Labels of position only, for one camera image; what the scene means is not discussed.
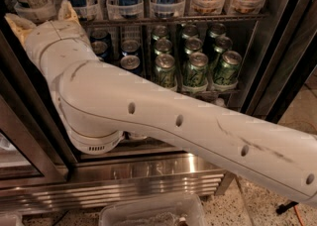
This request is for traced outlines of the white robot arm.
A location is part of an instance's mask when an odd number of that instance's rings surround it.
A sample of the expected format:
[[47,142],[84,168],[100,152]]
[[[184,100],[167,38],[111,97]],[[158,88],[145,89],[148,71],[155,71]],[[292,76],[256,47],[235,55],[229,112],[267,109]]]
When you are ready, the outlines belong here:
[[69,2],[39,25],[4,23],[47,81],[70,141],[112,149],[124,131],[152,137],[293,201],[317,206],[317,139],[163,88],[93,52]]

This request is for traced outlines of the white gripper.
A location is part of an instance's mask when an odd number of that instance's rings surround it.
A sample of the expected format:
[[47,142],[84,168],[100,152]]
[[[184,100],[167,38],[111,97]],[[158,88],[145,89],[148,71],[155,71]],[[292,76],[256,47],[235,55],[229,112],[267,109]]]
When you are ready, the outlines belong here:
[[47,21],[36,26],[32,21],[7,13],[5,19],[32,63],[43,71],[42,57],[53,47],[58,53],[74,50],[82,54],[90,51],[90,43],[84,29],[77,24],[78,16],[68,0],[63,0],[58,10],[59,21]]

